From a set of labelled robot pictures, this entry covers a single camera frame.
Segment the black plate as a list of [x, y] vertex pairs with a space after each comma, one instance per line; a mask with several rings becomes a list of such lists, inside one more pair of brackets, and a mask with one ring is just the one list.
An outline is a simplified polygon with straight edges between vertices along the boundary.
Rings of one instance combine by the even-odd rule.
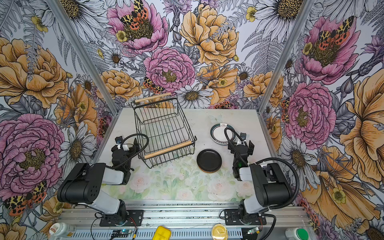
[[215, 173], [222, 166], [221, 155], [212, 149], [205, 149], [197, 155], [197, 165], [205, 173]]

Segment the black wire dish rack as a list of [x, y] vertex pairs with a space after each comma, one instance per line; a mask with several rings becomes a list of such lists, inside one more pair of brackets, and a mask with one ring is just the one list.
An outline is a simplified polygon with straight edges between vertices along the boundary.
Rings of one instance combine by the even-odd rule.
[[139, 158], [148, 168], [195, 153], [197, 137], [176, 95], [153, 95], [137, 99], [131, 106], [137, 139], [144, 147]]

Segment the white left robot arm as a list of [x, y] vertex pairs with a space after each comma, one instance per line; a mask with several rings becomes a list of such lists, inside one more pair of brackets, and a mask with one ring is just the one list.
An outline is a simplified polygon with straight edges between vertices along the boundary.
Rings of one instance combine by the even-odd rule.
[[105, 163], [76, 164], [59, 187], [58, 200], [97, 211], [101, 214], [101, 227], [139, 227], [144, 211], [127, 210], [123, 200], [112, 197], [101, 187], [127, 185], [133, 171], [131, 160], [141, 151], [137, 144], [130, 148], [121, 144], [112, 148], [111, 167]]

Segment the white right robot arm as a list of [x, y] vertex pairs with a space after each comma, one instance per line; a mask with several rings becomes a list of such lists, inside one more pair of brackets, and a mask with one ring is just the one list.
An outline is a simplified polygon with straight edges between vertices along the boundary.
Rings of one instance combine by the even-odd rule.
[[296, 198], [279, 164], [295, 169], [287, 161], [279, 158], [266, 158], [250, 164], [248, 157], [253, 154], [254, 145], [235, 144], [230, 141], [228, 149], [234, 155], [233, 175], [239, 182], [250, 182], [254, 194], [243, 199], [237, 210], [225, 210], [228, 226], [264, 225], [262, 214], [284, 208]]

